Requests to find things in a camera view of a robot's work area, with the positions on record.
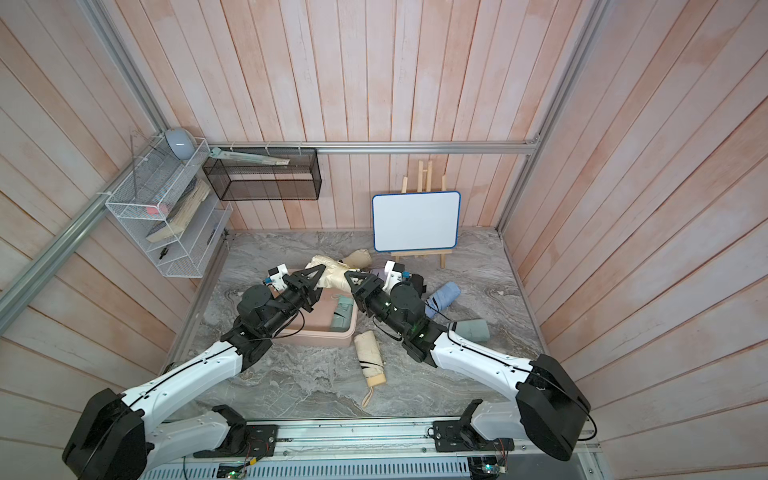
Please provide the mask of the pink plastic storage box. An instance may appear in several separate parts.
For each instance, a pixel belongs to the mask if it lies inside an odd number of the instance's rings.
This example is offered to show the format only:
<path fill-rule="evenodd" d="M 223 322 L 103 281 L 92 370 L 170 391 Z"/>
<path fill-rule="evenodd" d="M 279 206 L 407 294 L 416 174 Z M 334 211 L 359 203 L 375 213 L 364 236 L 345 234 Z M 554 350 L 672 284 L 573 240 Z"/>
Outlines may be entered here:
<path fill-rule="evenodd" d="M 312 312 L 301 311 L 299 317 L 278 334 L 279 344 L 299 345 L 321 348 L 348 347 L 355 335 L 358 307 L 355 304 L 350 328 L 342 333 L 330 331 L 333 312 L 337 306 L 338 295 L 350 295 L 335 289 L 324 289 L 320 300 L 314 305 Z"/>

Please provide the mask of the mint umbrella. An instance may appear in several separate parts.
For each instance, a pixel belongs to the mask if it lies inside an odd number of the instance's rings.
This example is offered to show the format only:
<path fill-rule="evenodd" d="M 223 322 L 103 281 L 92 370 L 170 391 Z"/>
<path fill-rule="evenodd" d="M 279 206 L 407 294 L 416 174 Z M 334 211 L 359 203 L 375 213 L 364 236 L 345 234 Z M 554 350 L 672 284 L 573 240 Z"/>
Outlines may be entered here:
<path fill-rule="evenodd" d="M 485 343 L 491 338 L 488 323 L 483 319 L 455 322 L 451 326 L 451 333 L 453 336 L 473 343 Z"/>
<path fill-rule="evenodd" d="M 330 325 L 331 332 L 342 333 L 350 328 L 354 306 L 354 301 L 351 298 L 338 295 L 337 306 Z"/>

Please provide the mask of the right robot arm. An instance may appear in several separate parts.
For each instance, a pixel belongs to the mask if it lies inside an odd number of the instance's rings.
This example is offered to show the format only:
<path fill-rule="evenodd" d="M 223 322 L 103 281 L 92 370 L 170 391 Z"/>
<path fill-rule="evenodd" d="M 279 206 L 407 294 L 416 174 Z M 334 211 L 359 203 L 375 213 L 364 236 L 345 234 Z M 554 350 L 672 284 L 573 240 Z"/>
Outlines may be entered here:
<path fill-rule="evenodd" d="M 425 302 L 408 282 L 388 286 L 353 270 L 344 277 L 360 311 L 390 327 L 415 361 L 463 374 L 513 401 L 518 423 L 542 452 L 567 461 L 577 443 L 587 440 L 581 432 L 591 420 L 591 405 L 555 358 L 512 357 L 461 337 L 455 325 L 427 316 Z"/>

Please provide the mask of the mint umbrella front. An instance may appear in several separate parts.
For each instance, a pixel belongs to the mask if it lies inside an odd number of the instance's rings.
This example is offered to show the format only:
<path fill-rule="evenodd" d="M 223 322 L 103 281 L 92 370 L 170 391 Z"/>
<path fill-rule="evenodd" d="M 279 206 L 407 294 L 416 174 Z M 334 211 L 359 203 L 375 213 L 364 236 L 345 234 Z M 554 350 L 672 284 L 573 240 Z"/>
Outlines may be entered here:
<path fill-rule="evenodd" d="M 354 306 L 354 301 L 351 298 L 338 295 L 337 306 L 330 325 L 331 332 L 342 333 L 350 328 Z"/>

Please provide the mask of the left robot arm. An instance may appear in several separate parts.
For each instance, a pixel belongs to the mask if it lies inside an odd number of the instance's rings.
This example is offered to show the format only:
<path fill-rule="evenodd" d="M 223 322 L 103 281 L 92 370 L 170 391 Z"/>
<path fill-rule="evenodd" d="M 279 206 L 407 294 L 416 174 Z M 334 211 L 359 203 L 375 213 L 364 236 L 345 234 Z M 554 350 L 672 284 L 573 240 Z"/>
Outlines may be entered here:
<path fill-rule="evenodd" d="M 264 284 L 245 291 L 232 328 L 182 365 L 122 393 L 104 389 L 86 404 L 62 460 L 79 479 L 137 479 L 146 470 L 208 452 L 246 458 L 253 449 L 246 420 L 219 405 L 187 420 L 167 418 L 217 384 L 256 364 L 291 322 L 311 312 L 323 265 L 283 276 L 273 294 Z"/>

